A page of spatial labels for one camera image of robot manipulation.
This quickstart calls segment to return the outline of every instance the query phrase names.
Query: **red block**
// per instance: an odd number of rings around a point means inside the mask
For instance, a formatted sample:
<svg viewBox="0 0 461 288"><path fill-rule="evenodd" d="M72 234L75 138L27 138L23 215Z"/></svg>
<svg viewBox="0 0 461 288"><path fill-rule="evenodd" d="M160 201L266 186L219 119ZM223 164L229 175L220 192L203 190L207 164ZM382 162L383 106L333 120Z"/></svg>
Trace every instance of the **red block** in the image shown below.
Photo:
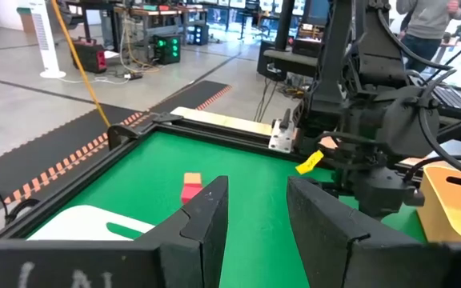
<svg viewBox="0 0 461 288"><path fill-rule="evenodd" d="M201 184L185 184L182 187L181 193L182 204L188 203L198 192L200 192L200 190L202 190L202 188Z"/></svg>

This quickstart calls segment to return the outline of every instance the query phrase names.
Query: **yellow cable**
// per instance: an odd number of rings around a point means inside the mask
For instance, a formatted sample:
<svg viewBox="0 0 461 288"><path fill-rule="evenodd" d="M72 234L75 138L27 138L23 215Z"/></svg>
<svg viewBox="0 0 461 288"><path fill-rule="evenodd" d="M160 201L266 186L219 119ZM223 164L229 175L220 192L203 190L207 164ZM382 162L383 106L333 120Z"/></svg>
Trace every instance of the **yellow cable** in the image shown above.
<svg viewBox="0 0 461 288"><path fill-rule="evenodd" d="M88 89L88 92L90 92L90 96L92 97L92 100L94 100L95 105L97 106L97 110L101 114L102 120L104 120L106 125L109 127L110 122L108 121L108 118L104 114L104 111L102 110L102 107L99 104L99 101L95 97L94 89L92 89L92 85L90 84L90 81L88 81L88 77L86 76L85 70L83 69L83 66L81 65L81 62L79 61L78 53L76 52L76 49L74 48L74 44L72 44L72 39L70 39L69 31L65 27L65 23L63 22L62 15L60 14L60 9L58 8L58 3L56 2L56 0L52 0L51 2L53 3L54 12L56 13L56 18L57 18L58 22L60 22L60 26L62 27L63 34L65 35L67 43L69 43L70 52L74 56L74 61L76 62L76 65L79 68L79 72L81 73L83 81L85 82L85 86Z"/></svg>
<svg viewBox="0 0 461 288"><path fill-rule="evenodd" d="M126 33L126 40L127 40L127 50L129 51L129 56L131 57L131 59L133 59L134 62L140 64L142 67L149 66L149 67L153 68L152 70L145 70L144 72L146 72L146 73L158 72L159 71L158 67L154 67L154 66L152 66L151 64L148 64L148 63L140 62L138 59L136 59L134 57L133 52L131 50L131 43L130 43L130 37L129 37L129 34L130 34L129 27L125 23L124 23L124 29L126 30L125 33Z"/></svg>

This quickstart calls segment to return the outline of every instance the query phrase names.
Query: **concrete floor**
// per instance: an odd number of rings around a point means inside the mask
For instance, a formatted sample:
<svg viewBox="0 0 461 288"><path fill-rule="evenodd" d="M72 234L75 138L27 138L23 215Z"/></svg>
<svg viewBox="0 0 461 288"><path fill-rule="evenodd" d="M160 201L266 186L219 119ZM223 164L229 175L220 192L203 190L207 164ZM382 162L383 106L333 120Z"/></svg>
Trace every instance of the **concrete floor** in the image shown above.
<svg viewBox="0 0 461 288"><path fill-rule="evenodd" d="M93 35L100 35L97 26L91 29ZM81 31L79 27L71 34L78 36ZM65 79L81 80L65 42L59 42L57 54L60 69L67 73ZM255 72L258 55L259 41L253 40L186 46L179 64L164 66L158 73L145 74L125 85L97 82L93 87L102 103L145 110L220 66L204 79L231 85L232 89L206 111L252 120L264 87L264 78ZM40 78L42 69L35 36L0 29L0 155L94 109L86 102L90 95L82 83ZM122 81L112 77L110 80ZM270 123L296 104L275 93L263 122ZM461 143L450 142L445 147L461 153Z"/></svg>

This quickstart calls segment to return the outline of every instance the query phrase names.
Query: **green table surface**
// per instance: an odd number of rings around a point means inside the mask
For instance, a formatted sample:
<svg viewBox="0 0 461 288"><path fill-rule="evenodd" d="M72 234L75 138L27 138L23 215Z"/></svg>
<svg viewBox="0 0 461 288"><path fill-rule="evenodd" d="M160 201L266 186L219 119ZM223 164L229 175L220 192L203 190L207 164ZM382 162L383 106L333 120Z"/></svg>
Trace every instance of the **green table surface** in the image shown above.
<svg viewBox="0 0 461 288"><path fill-rule="evenodd" d="M201 173L203 184L227 175L229 223L220 287L308 287L287 213L287 177L297 174L296 165L155 132L63 210L91 205L158 225L181 207L186 172ZM331 181L329 170L317 168L307 176ZM341 200L357 207L353 198ZM412 207L383 222L426 241Z"/></svg>

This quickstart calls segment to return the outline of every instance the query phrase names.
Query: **yellow block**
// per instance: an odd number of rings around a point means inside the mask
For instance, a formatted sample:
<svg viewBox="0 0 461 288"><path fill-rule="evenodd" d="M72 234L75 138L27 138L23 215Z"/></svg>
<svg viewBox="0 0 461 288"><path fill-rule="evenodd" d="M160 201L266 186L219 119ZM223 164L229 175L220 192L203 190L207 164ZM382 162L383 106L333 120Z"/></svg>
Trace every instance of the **yellow block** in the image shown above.
<svg viewBox="0 0 461 288"><path fill-rule="evenodd" d="M202 175L200 173L185 173L184 184L202 184Z"/></svg>
<svg viewBox="0 0 461 288"><path fill-rule="evenodd" d="M300 174L311 172L321 159L323 159L323 153L317 150L304 163L296 166L296 170Z"/></svg>

